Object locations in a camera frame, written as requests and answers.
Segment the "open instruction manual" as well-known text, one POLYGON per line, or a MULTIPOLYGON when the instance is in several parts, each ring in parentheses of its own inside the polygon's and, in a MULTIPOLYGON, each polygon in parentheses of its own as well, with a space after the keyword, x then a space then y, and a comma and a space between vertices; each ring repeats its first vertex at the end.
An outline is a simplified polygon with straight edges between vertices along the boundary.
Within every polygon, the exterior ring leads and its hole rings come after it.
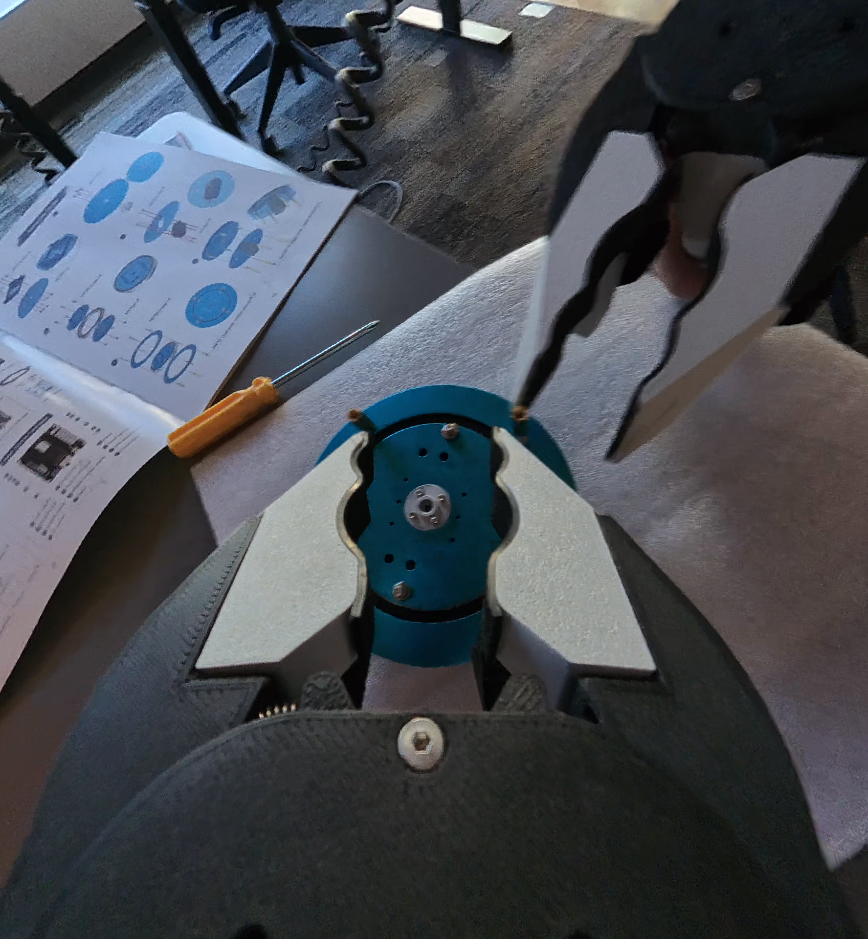
POLYGON ((98 134, 0 238, 0 693, 102 512, 354 199, 186 139, 98 134))

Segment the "black office chair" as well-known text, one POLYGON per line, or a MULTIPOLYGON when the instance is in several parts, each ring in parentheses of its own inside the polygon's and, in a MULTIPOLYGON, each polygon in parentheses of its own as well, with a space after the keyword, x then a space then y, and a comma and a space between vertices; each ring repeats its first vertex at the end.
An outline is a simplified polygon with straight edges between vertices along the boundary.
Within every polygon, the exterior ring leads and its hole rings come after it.
POLYGON ((207 14, 208 34, 217 41, 223 26, 243 14, 255 11, 267 20, 270 40, 226 85, 224 100, 235 116, 240 116, 233 94, 262 73, 267 74, 266 90, 261 105, 257 135, 265 153, 281 154, 281 148, 268 133, 278 93, 285 76, 290 73, 302 85, 304 72, 309 70, 331 82, 344 99, 338 103, 340 112, 327 125, 326 135, 336 135, 352 156, 356 168, 365 165, 365 158, 348 133, 368 131, 376 121, 376 113, 361 91, 363 85, 381 78, 384 61, 380 51, 380 34, 392 25, 395 3, 384 2, 381 8, 349 11, 341 26, 289 25, 279 10, 280 2, 225 2, 222 8, 207 14), (335 68, 317 49, 352 41, 357 44, 366 64, 362 67, 335 68))

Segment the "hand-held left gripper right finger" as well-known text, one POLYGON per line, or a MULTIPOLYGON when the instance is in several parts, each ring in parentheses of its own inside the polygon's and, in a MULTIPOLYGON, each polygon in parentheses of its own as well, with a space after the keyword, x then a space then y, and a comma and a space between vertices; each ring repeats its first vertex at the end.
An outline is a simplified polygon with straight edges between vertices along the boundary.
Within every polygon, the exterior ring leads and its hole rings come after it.
POLYGON ((497 658, 547 690, 588 676, 649 679, 656 668, 591 505, 496 427, 498 492, 511 526, 487 565, 497 658))

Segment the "dark desk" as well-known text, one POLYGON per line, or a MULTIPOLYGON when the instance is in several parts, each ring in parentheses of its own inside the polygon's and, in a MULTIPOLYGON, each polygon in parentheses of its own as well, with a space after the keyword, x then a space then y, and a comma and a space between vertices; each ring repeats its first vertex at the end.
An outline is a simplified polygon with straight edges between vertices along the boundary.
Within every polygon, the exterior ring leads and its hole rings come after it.
MULTIPOLYGON (((353 209, 238 378, 288 366, 370 318, 399 326, 472 268, 353 209)), ((214 550, 190 471, 158 455, 74 556, 0 697, 0 905, 53 761, 98 680, 144 619, 214 550)))

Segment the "white foam sheet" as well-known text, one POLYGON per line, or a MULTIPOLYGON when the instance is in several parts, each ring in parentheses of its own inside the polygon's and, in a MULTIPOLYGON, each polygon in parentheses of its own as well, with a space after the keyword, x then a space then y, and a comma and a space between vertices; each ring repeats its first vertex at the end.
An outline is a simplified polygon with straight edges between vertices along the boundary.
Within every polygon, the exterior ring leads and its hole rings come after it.
MULTIPOLYGON (((506 255, 193 466, 216 539, 293 486, 351 406, 507 393, 544 241, 506 255)), ((538 401, 580 495, 735 652, 790 748, 824 853, 868 848, 868 359, 810 326, 757 339, 668 429, 604 461, 676 305, 651 277, 574 337, 538 401)))

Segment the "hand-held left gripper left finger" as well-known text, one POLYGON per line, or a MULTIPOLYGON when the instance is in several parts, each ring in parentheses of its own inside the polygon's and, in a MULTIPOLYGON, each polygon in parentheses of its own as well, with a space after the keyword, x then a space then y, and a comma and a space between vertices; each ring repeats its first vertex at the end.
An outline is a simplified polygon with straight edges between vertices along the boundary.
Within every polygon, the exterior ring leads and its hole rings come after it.
POLYGON ((194 667, 306 679, 357 660, 350 621, 368 575, 345 510, 362 483, 361 431, 264 510, 194 667))

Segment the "metal desk foot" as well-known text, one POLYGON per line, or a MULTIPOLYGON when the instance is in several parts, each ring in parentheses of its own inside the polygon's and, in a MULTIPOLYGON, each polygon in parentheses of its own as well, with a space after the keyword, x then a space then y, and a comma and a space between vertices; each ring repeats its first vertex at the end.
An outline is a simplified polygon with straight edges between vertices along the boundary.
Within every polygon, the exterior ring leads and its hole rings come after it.
POLYGON ((511 31, 464 17, 460 1, 437 1, 435 8, 410 5, 397 13, 396 20, 416 29, 497 50, 506 50, 512 43, 511 31))

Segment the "person's right hand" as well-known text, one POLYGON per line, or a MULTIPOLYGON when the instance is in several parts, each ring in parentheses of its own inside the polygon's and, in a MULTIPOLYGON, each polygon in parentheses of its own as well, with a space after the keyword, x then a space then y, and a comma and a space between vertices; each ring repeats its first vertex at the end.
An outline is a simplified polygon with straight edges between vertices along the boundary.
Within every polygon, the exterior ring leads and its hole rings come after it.
POLYGON ((708 265, 686 251, 675 207, 668 221, 665 244, 652 263, 653 273, 674 298, 691 301, 709 281, 708 265))

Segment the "blue round turntable base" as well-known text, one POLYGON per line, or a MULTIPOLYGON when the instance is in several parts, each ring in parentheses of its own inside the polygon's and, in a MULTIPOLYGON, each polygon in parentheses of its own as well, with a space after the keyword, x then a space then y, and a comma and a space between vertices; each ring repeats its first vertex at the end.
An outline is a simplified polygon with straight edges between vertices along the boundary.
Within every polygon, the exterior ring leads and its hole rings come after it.
POLYGON ((317 463, 369 432, 346 524, 367 565, 372 652, 422 668, 468 663, 484 625, 488 561, 511 523, 495 486, 493 430, 517 436, 575 488, 568 463, 539 422, 517 427, 506 399, 468 386, 395 393, 365 420, 340 429, 317 463))

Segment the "yellow-handled screwdriver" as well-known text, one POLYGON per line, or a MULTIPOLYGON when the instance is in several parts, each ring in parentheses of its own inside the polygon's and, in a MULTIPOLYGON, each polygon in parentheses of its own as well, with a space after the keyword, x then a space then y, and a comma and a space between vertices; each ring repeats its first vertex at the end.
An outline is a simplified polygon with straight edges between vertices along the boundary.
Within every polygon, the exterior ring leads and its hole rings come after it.
POLYGON ((379 320, 370 321, 277 378, 258 377, 248 387, 230 393, 170 433, 167 449, 180 459, 190 459, 207 451, 256 420, 264 411, 276 407, 280 401, 279 391, 288 382, 369 335, 379 324, 379 320))

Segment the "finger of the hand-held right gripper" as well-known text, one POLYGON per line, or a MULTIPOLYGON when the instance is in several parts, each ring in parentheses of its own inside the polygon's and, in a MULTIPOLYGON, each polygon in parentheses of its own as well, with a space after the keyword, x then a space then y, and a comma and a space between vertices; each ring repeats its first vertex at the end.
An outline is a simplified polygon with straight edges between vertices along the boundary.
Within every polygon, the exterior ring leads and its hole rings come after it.
POLYGON ((513 409, 531 409, 569 337, 597 331, 628 273, 651 260, 666 223, 665 157, 652 133, 613 131, 545 239, 518 347, 513 409))
POLYGON ((719 258, 680 311, 606 453, 617 463, 667 429, 786 311, 785 299, 866 159, 809 153, 744 182, 720 213, 719 258))

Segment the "black desk leg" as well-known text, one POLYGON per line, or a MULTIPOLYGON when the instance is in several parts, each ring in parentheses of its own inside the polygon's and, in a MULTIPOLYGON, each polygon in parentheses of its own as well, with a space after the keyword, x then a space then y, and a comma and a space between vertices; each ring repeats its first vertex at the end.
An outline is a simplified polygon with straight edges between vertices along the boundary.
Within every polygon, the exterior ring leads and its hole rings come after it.
POLYGON ((47 158, 54 159, 62 169, 70 167, 77 159, 59 132, 1 75, 0 135, 29 162, 46 185, 52 184, 61 173, 45 162, 47 158))
POLYGON ((202 105, 212 124, 245 141, 238 119, 212 83, 193 50, 173 8, 164 1, 134 1, 146 24, 176 67, 183 81, 202 105))

